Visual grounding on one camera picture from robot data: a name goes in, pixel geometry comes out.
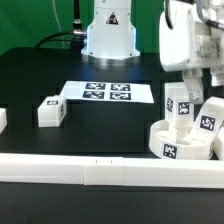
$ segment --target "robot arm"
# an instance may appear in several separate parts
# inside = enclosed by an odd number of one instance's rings
[[[212,86],[224,85],[223,6],[223,0],[165,1],[160,60],[165,71],[182,71],[194,104],[204,101],[202,69],[211,69]]]

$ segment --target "printed marker sheet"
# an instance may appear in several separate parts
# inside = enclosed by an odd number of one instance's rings
[[[60,96],[70,100],[154,103],[149,85],[67,81]]]

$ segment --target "black table surface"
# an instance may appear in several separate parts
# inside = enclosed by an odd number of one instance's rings
[[[15,48],[0,56],[0,107],[8,126],[0,152],[155,158],[150,126],[164,118],[158,54],[136,65],[84,63],[69,50]],[[59,128],[38,128],[37,108],[66,81],[150,84],[154,104],[67,101]],[[0,223],[223,223],[223,190],[0,183]]]

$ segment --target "green wall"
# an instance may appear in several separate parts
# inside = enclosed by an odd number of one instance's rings
[[[73,1],[55,0],[63,31],[72,30]],[[80,0],[84,28],[92,21],[94,0]],[[137,49],[158,52],[158,21],[163,0],[133,0],[132,23],[137,29]],[[0,0],[0,55],[13,47],[33,47],[58,32],[52,0]],[[62,48],[61,43],[45,47]]]

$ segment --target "cable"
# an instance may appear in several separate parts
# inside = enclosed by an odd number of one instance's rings
[[[205,23],[208,26],[214,27],[216,29],[224,30],[223,23],[219,23],[217,21],[213,21],[213,20],[210,20],[210,19],[207,19],[206,17],[204,17],[203,12],[202,12],[201,0],[196,0],[196,6],[197,6],[198,17],[202,20],[203,23]]]
[[[74,12],[73,30],[82,30],[79,0],[73,0],[73,12]]]
[[[179,2],[184,2],[188,4],[194,4],[195,0],[178,0]],[[167,26],[172,30],[173,24],[170,18],[170,0],[165,0],[165,19]]]
[[[60,32],[60,33],[55,33],[55,34],[52,34],[48,37],[45,37],[43,40],[41,40],[36,46],[35,48],[39,48],[43,43],[47,42],[47,40],[52,40],[53,38],[55,37],[60,37],[60,36],[64,36],[64,35],[74,35],[73,32],[70,32],[70,31],[64,31],[64,32]]]
[[[172,30],[173,24],[170,19],[170,0],[165,0],[165,19],[167,26]]]
[[[60,32],[62,32],[61,23],[60,23],[60,20],[59,20],[59,17],[58,17],[55,0],[52,0],[52,6],[53,6],[53,11],[54,11],[54,17],[55,17],[57,25],[58,25],[58,29],[59,29]]]

